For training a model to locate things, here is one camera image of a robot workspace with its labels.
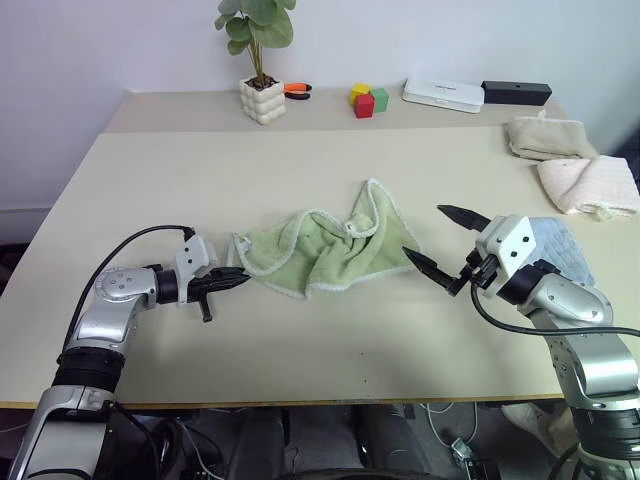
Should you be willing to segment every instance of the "white plant pot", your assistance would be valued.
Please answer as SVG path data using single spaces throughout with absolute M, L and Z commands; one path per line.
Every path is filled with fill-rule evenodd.
M 240 100 L 242 111 L 253 118 L 260 125 L 266 125 L 284 115 L 284 83 L 278 82 L 264 90 L 256 90 L 246 82 L 250 78 L 240 80 Z

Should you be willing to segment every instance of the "green leaf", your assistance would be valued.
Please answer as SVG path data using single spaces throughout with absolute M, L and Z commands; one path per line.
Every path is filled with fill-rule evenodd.
M 293 40 L 293 26 L 287 11 L 278 7 L 276 17 L 271 25 L 258 25 L 249 20 L 249 28 L 256 41 L 264 47 L 284 48 Z
M 244 42 L 251 39 L 251 30 L 249 30 L 248 18 L 232 18 L 227 23 L 227 33 L 231 40 L 236 42 Z
M 222 0 L 218 5 L 218 11 L 220 12 L 220 15 L 233 16 L 238 10 L 240 10 L 240 0 Z
M 222 27 L 233 18 L 233 15 L 220 15 L 216 18 L 216 21 L 213 22 L 213 25 L 216 27 L 216 30 L 222 30 Z
M 271 25 L 278 10 L 275 0 L 240 0 L 240 8 L 258 25 Z
M 249 45 L 249 40 L 245 42 L 236 42 L 235 40 L 229 40 L 227 43 L 227 50 L 231 55 L 240 55 L 245 48 Z
M 276 0 L 276 3 L 287 10 L 296 8 L 296 0 Z

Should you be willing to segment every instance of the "green towel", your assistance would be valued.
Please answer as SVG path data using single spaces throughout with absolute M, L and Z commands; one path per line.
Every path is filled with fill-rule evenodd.
M 402 246 L 420 250 L 391 195 L 371 179 L 347 222 L 322 210 L 305 210 L 264 232 L 234 233 L 227 263 L 244 266 L 282 293 L 309 298 L 312 288 L 341 291 L 411 270 Z

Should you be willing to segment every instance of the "red cube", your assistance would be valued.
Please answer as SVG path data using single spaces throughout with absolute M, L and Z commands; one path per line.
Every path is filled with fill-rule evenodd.
M 358 95 L 353 102 L 353 111 L 356 112 L 358 118 L 373 117 L 373 107 L 375 101 L 373 95 L 367 93 L 366 95 Z

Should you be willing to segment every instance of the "toy block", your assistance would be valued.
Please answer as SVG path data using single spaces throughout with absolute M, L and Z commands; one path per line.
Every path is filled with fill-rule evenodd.
M 351 94 L 349 95 L 349 103 L 353 105 L 358 95 L 366 95 L 371 91 L 371 87 L 364 83 L 356 83 L 351 89 Z
M 358 95 L 353 102 L 353 111 L 358 118 L 373 117 L 374 108 L 373 95 L 367 93 L 366 95 Z
M 386 112 L 387 105 L 389 104 L 389 94 L 384 88 L 374 88 L 371 90 L 371 95 L 375 100 L 375 108 L 373 111 L 375 113 Z

